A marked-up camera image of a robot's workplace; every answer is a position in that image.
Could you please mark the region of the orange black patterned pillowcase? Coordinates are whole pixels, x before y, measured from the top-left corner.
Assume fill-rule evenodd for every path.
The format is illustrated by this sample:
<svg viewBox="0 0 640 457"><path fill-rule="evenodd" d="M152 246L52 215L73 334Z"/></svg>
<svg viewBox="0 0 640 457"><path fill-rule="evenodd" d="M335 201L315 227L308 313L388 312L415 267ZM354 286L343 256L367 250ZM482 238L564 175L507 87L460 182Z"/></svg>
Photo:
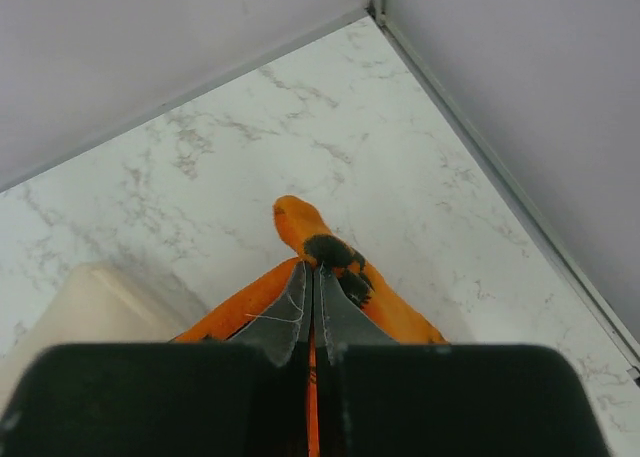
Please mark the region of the orange black patterned pillowcase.
<svg viewBox="0 0 640 457"><path fill-rule="evenodd" d="M444 338L319 211L278 198L273 221L293 257L178 336L255 355L248 456L374 456L415 449L423 403L411 385Z"/></svg>

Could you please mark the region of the cream white pillow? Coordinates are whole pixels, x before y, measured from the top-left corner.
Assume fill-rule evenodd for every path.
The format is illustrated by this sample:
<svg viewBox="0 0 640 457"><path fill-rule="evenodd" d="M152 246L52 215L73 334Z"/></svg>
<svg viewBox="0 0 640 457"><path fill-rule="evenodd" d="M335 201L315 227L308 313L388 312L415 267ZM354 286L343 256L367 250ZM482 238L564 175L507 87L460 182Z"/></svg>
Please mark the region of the cream white pillow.
<svg viewBox="0 0 640 457"><path fill-rule="evenodd" d="M10 387L44 349L77 342L168 340L185 319L122 271L82 264L46 311L1 361L1 385Z"/></svg>

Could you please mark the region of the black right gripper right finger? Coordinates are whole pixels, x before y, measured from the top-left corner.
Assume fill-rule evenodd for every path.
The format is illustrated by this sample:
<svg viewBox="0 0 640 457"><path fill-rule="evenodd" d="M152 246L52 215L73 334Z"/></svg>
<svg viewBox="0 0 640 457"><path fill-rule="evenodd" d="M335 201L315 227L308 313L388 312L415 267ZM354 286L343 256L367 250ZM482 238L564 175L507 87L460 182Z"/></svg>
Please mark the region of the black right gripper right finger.
<svg viewBox="0 0 640 457"><path fill-rule="evenodd" d="M557 351L528 344L408 345L314 274L325 456L605 456L584 388Z"/></svg>

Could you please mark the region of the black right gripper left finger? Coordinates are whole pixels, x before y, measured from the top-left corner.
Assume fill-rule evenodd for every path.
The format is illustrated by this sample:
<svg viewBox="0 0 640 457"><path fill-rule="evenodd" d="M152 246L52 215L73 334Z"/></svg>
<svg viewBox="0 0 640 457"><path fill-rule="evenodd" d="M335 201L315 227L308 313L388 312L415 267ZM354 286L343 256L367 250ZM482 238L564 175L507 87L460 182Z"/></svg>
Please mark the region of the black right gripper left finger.
<svg viewBox="0 0 640 457"><path fill-rule="evenodd" d="M1 418L5 456L305 456L311 270L225 342L53 346Z"/></svg>

